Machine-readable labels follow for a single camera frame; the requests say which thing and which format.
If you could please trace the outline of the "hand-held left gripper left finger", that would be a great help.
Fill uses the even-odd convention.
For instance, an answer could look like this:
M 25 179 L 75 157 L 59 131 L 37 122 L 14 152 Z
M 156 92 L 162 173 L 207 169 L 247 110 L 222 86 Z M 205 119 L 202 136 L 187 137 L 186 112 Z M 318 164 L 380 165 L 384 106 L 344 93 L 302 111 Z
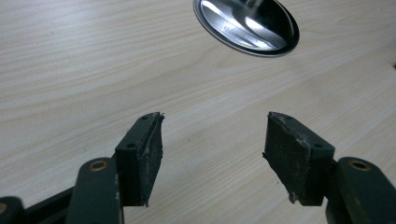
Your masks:
M 163 158 L 164 116 L 140 117 L 115 148 L 120 200 L 123 206 L 148 206 Z

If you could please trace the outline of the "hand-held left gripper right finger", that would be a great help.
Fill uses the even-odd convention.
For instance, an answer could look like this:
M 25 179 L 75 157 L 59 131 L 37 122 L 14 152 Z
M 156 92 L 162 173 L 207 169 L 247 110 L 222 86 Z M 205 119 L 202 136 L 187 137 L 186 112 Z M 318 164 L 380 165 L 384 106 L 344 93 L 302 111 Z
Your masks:
M 297 119 L 278 112 L 268 113 L 262 155 L 285 186 L 292 203 L 322 204 L 334 151 L 334 146 Z

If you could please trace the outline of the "round metal dish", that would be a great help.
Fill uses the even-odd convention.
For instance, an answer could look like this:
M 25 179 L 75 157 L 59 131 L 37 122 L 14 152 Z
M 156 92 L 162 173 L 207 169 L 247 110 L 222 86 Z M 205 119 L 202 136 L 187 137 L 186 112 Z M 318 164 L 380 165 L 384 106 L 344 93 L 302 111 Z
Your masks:
M 300 30 L 277 0 L 193 0 L 197 20 L 218 41 L 258 57 L 290 53 Z

